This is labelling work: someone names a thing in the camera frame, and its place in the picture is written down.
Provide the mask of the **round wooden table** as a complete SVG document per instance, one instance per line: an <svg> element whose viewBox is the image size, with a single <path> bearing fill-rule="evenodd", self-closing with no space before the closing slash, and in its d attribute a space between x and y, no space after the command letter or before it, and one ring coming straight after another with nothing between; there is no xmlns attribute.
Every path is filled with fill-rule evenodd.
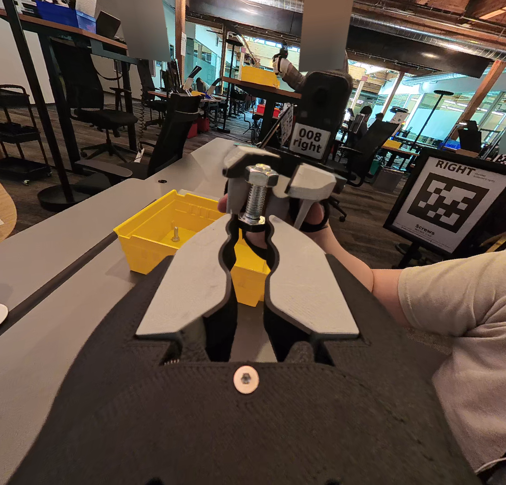
<svg viewBox="0 0 506 485"><path fill-rule="evenodd" d="M17 210L12 197L1 185L1 242L13 232L17 222Z"/></svg>

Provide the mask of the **black office chair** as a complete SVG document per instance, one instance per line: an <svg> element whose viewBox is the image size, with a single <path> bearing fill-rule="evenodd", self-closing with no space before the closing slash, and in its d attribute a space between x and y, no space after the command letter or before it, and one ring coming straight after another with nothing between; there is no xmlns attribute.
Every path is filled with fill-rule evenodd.
<svg viewBox="0 0 506 485"><path fill-rule="evenodd" d="M354 148L342 146L346 163L337 162L333 166L333 172L346 178L347 184L360 187L366 177L369 176L373 159L386 140L397 129L397 125L391 122L374 123L368 132L356 143Z"/></svg>
<svg viewBox="0 0 506 485"><path fill-rule="evenodd" d="M92 174L74 184L73 188L93 196L127 179L145 180L180 160L190 128L199 116L201 99L201 95L171 94L168 113L156 143L143 143L153 148L147 164L132 161L114 165L104 161L81 160L77 164Z"/></svg>
<svg viewBox="0 0 506 485"><path fill-rule="evenodd" d="M104 143L84 147L80 150L81 157L93 159L107 153L110 157L116 156L122 162L127 162L121 151L133 153L130 148L112 143L110 133L119 136L120 127L134 127L138 121L132 113L120 110L106 109L104 106L104 90L97 71L92 62L91 55L86 49L70 46L72 56L69 59L70 70L66 84L67 102L73 108L73 117L86 122L106 135Z"/></svg>

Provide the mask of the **framed marker sign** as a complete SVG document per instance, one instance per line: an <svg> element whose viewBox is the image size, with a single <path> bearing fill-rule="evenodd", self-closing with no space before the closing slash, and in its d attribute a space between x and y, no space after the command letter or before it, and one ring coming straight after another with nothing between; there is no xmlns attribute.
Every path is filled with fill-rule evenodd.
<svg viewBox="0 0 506 485"><path fill-rule="evenodd" d="M505 164L423 148L383 227L443 256L460 254L505 197Z"/></svg>

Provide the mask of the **black pole stand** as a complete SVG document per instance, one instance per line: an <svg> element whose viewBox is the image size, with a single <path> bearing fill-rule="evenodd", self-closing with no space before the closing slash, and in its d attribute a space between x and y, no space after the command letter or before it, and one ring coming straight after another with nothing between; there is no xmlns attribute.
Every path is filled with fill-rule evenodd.
<svg viewBox="0 0 506 485"><path fill-rule="evenodd" d="M32 96L35 101L38 115L47 143L52 155L56 172L59 177L60 185L48 187L40 191L37 195L41 207L51 212L61 212L84 200L89 196L87 194L75 191L69 183L67 172L56 140L52 122L43 97L40 82L36 74L36 69L31 57L29 46L22 29L22 25L15 7L14 0L2 0L6 11L6 18L9 22L13 38L21 59L21 63L28 80Z"/></svg>

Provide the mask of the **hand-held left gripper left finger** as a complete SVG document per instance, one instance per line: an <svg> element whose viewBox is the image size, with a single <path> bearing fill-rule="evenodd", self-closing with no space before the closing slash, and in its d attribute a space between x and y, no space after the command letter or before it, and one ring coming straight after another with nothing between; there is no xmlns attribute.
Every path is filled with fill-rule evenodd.
<svg viewBox="0 0 506 485"><path fill-rule="evenodd" d="M209 344L234 336L237 298L231 271L236 263L236 215L225 214L196 233L170 264L136 330L141 339L177 339L197 321L207 322Z"/></svg>

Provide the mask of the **black utility cart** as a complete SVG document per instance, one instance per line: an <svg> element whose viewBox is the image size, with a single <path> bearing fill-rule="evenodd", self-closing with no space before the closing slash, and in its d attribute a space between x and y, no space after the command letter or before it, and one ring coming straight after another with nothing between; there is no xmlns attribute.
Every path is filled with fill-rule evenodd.
<svg viewBox="0 0 506 485"><path fill-rule="evenodd" d="M30 125L12 121L9 112L18 108L28 111ZM5 116L5 120L1 121L1 176L17 180L24 186L50 177L52 168L48 163L26 89L16 84L2 84L1 110ZM25 156L22 145L30 142L39 145L43 161L34 161Z"/></svg>

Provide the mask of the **silver ceiling duct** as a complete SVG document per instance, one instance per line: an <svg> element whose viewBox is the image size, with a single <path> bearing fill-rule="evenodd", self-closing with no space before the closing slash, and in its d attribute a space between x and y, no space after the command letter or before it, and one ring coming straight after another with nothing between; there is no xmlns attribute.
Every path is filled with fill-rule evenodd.
<svg viewBox="0 0 506 485"><path fill-rule="evenodd" d="M305 6L305 0L245 1L294 13L303 13ZM505 25L476 23L459 24L452 13L395 0L354 0L350 21L351 26L504 61Z"/></svg>

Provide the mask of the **grey waste bin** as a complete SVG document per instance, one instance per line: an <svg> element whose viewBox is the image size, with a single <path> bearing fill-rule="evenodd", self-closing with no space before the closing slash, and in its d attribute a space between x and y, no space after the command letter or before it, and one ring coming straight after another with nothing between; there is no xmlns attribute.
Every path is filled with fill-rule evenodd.
<svg viewBox="0 0 506 485"><path fill-rule="evenodd" d="M395 169L393 167L381 166L376 171L371 186L377 191L393 193L404 175L404 171Z"/></svg>

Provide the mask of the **yellow plastic bin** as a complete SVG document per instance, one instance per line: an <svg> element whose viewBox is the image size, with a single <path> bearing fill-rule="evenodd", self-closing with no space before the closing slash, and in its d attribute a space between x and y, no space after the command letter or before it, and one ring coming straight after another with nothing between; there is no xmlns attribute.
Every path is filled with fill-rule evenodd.
<svg viewBox="0 0 506 485"><path fill-rule="evenodd" d="M161 260L173 256L187 240L221 216L217 200L172 190L117 226L114 232L130 270L148 274ZM180 243L171 243L175 226L181 231ZM235 245L235 254L231 276L237 301L255 307L264 300L269 267L241 236Z"/></svg>
<svg viewBox="0 0 506 485"><path fill-rule="evenodd" d="M242 66L240 80L276 89L280 88L280 82L272 70L264 70L254 66Z"/></svg>

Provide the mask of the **blue plastic bin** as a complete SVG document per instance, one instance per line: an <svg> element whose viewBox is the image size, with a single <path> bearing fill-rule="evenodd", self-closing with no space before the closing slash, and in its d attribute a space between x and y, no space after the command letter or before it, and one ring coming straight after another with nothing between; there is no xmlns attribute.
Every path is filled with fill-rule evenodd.
<svg viewBox="0 0 506 485"><path fill-rule="evenodd" d="M76 27L91 33L97 33L96 19L81 11L58 4L35 1L41 18L66 26Z"/></svg>

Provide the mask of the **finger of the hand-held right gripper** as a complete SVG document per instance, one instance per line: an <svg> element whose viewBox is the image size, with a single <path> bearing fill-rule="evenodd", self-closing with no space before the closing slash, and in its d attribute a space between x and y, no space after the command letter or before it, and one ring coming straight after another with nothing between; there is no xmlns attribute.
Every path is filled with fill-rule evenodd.
<svg viewBox="0 0 506 485"><path fill-rule="evenodd" d="M337 176L333 172L300 164L288 184L286 194L299 200L322 201L331 196L336 184Z"/></svg>
<svg viewBox="0 0 506 485"><path fill-rule="evenodd" d="M281 168L281 157L260 148L246 146L236 146L225 156L223 176L228 183L227 214L240 213L251 188L244 178L245 168L255 164L267 164L278 172Z"/></svg>

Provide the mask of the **black sign stand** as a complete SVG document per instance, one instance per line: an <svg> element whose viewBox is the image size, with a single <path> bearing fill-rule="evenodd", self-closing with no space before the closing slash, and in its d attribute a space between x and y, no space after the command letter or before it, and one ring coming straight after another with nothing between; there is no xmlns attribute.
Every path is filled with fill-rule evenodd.
<svg viewBox="0 0 506 485"><path fill-rule="evenodd" d="M411 261L420 260L421 259L420 247L421 244L418 242L412 242L410 244L397 243L395 245L395 249L402 254L402 258L395 268L403 269L408 267Z"/></svg>

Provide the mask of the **silver hex nut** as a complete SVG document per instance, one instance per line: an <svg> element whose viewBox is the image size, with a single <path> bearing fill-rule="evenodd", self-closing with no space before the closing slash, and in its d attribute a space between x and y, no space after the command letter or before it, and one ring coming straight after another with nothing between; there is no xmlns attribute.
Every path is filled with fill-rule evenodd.
<svg viewBox="0 0 506 485"><path fill-rule="evenodd" d="M278 182L279 174L267 164L255 164L245 168L244 178L250 185L273 188Z"/></svg>

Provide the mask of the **black floor lamp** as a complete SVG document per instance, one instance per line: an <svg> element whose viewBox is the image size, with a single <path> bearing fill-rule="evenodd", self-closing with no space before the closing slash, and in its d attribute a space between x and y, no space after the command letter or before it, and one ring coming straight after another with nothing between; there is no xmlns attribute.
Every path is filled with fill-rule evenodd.
<svg viewBox="0 0 506 485"><path fill-rule="evenodd" d="M435 90L438 96L431 120L429 121L429 136L434 139L443 140L451 132L461 110L454 107L454 93L446 90Z"/></svg>

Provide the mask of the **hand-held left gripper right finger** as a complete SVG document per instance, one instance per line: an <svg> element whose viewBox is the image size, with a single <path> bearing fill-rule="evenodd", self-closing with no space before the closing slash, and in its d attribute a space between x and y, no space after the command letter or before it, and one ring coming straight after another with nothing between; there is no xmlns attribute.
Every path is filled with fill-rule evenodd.
<svg viewBox="0 0 506 485"><path fill-rule="evenodd" d="M269 216L264 310L322 340L354 339L359 330L324 251L304 233Z"/></svg>

